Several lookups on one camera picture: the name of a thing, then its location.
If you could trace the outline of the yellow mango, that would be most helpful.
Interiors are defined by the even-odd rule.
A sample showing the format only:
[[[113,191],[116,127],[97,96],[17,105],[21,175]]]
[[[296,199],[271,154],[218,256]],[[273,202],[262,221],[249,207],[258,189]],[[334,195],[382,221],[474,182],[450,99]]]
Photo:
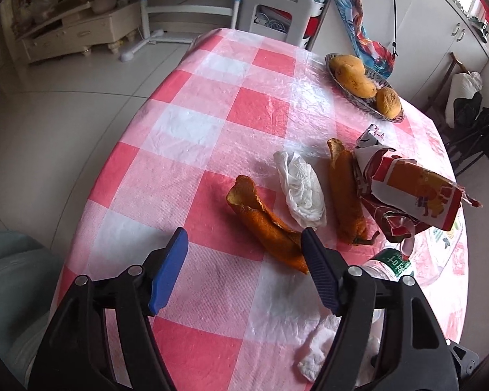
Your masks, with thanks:
[[[390,87],[383,87],[377,91],[375,104],[378,112],[388,119],[397,117],[402,109],[398,94]]]
[[[360,58],[353,55],[332,55],[329,59],[329,68],[335,72],[342,66],[349,66],[354,72],[364,74],[365,66]]]
[[[375,83],[365,74],[354,72],[349,66],[342,66],[335,71],[338,83],[349,93],[362,99],[374,98],[377,93]]]

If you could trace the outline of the yellow mango middle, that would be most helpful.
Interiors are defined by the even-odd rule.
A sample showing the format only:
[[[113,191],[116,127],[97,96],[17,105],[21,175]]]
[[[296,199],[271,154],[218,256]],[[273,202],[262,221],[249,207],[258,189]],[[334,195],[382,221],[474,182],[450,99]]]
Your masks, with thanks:
[[[375,83],[365,74],[354,72],[349,66],[342,66],[335,71],[338,83],[349,93],[362,99],[374,98],[377,93]]]

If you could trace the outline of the black folding chair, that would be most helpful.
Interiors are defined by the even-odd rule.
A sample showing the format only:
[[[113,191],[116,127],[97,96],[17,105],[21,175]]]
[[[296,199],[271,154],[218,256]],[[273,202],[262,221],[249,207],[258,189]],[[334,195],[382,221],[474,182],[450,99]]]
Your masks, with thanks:
[[[433,119],[457,176],[489,159],[489,108],[482,90],[479,72],[450,52],[447,71],[422,108]]]

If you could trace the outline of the light green chair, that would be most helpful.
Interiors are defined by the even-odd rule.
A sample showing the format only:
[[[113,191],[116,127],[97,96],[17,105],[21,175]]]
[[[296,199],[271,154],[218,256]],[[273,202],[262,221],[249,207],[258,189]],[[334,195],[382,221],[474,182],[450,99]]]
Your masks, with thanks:
[[[35,239],[0,232],[0,359],[26,386],[49,322],[62,261]]]

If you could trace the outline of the woven fruit basket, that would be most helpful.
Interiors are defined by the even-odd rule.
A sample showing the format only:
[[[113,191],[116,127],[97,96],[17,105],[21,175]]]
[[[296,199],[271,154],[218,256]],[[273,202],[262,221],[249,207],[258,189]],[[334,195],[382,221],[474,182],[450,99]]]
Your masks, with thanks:
[[[404,120],[398,93],[381,74],[367,67],[359,57],[330,53],[326,55],[325,62],[332,81],[358,109],[393,123]]]

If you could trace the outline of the clear plastic fruit container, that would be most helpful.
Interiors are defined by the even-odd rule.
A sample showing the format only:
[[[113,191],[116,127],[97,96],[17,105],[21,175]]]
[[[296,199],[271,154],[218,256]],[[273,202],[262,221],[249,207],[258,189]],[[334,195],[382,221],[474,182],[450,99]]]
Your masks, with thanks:
[[[427,286],[440,277],[465,232],[464,212],[459,208],[449,231],[431,227],[415,237],[411,260],[419,285]]]

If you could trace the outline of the pink checkered tablecloth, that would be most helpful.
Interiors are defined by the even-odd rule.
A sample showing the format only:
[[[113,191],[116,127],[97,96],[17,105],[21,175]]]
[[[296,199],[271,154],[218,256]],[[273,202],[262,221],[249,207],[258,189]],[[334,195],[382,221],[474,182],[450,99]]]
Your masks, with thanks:
[[[334,87],[321,57],[219,29],[187,51],[114,143],[84,205],[56,299],[79,274],[120,274],[177,228],[189,250],[150,323],[180,390],[308,390],[304,345],[326,318],[312,278],[272,258],[227,194],[252,178],[293,218],[274,154],[300,153],[321,183],[330,138],[352,147],[373,123]]]

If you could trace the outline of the red snack bag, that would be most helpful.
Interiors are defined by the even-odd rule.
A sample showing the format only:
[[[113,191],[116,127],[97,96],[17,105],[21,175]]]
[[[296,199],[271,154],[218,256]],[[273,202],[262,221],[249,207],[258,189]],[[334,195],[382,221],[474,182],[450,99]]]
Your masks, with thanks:
[[[449,231],[463,203],[480,208],[465,188],[406,159],[381,143],[383,133],[371,124],[356,141],[354,175],[360,201],[384,237],[399,245],[408,259],[415,237],[435,227]]]

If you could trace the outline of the clear water bottle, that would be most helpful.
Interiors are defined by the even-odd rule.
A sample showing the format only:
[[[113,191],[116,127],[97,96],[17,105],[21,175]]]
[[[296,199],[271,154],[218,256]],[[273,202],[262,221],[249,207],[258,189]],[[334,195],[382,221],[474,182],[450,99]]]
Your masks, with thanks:
[[[398,282],[404,275],[413,276],[413,264],[404,260],[400,250],[385,247],[361,266],[375,279]]]

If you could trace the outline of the white cabinet row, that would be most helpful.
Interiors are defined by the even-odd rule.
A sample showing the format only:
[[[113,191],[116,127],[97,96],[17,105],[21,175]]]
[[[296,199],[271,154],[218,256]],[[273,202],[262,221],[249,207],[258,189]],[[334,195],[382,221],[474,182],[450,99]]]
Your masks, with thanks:
[[[389,82],[421,109],[440,85],[454,53],[469,71],[481,72],[489,53],[451,0],[362,0],[367,36],[397,53]]]

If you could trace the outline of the cream TV cabinet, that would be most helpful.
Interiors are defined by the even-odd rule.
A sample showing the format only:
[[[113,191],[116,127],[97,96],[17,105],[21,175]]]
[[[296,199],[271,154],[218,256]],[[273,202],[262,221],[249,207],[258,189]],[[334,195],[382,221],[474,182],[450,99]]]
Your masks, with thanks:
[[[17,40],[27,64],[74,53],[86,54],[92,47],[107,45],[116,53],[124,38],[133,41],[141,25],[138,3],[96,15],[91,9],[40,25]]]

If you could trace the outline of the yellow mango right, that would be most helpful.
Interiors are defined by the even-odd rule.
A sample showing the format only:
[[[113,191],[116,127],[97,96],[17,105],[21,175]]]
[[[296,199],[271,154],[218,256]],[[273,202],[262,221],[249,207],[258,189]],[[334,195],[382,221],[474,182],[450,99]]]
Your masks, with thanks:
[[[383,87],[377,91],[375,104],[378,112],[388,119],[397,117],[402,109],[398,94],[390,87]]]

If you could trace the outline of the orange mango peel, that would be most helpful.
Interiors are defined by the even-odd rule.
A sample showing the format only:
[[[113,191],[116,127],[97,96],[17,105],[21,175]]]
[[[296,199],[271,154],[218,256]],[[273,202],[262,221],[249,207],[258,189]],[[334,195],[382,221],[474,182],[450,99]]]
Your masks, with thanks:
[[[369,237],[355,177],[353,153],[338,138],[327,141],[330,152],[329,187],[339,241],[350,245],[372,245],[380,232]]]
[[[289,268],[309,273],[301,249],[301,233],[288,226],[262,201],[252,178],[238,176],[226,201],[268,254]]]

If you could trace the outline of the yellow mango left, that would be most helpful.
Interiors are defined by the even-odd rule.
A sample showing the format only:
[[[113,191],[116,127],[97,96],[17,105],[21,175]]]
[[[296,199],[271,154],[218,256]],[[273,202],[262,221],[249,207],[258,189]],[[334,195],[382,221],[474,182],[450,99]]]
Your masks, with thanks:
[[[332,55],[329,59],[329,68],[335,72],[342,66],[349,66],[354,72],[364,74],[365,66],[360,58],[353,55]]]

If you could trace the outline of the colourful hanging bag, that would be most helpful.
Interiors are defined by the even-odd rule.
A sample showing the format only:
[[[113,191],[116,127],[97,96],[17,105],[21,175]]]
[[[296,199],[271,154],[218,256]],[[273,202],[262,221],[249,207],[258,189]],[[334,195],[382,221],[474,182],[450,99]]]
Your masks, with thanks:
[[[363,0],[334,0],[339,16],[344,23],[355,55],[370,69],[384,79],[393,72],[398,53],[396,50],[396,0],[393,0],[393,41],[391,48],[372,40],[364,27]]]

